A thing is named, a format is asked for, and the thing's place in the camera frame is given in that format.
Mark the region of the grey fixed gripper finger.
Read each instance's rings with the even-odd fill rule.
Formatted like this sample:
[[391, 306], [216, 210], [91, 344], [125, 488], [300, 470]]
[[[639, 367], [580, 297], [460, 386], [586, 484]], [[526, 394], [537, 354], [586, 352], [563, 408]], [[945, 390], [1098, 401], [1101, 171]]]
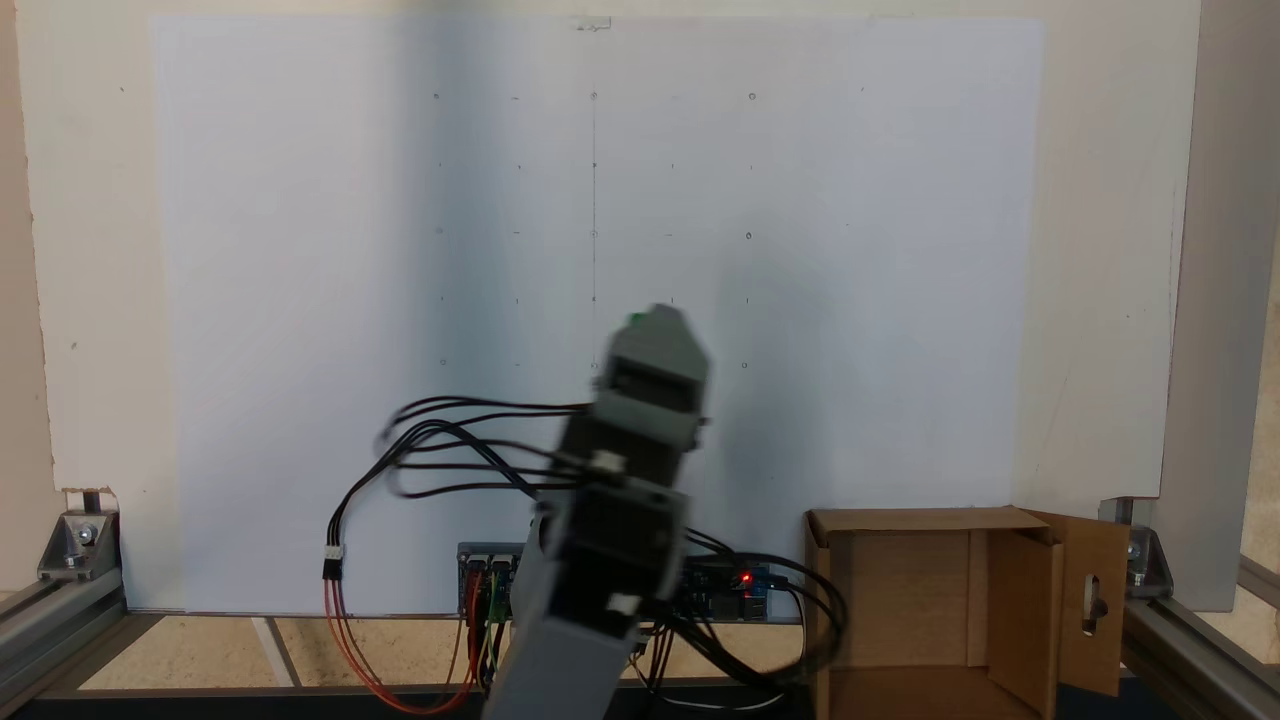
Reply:
[[659, 370], [709, 370], [710, 359], [686, 315], [671, 305], [631, 313], [611, 336], [611, 361]]

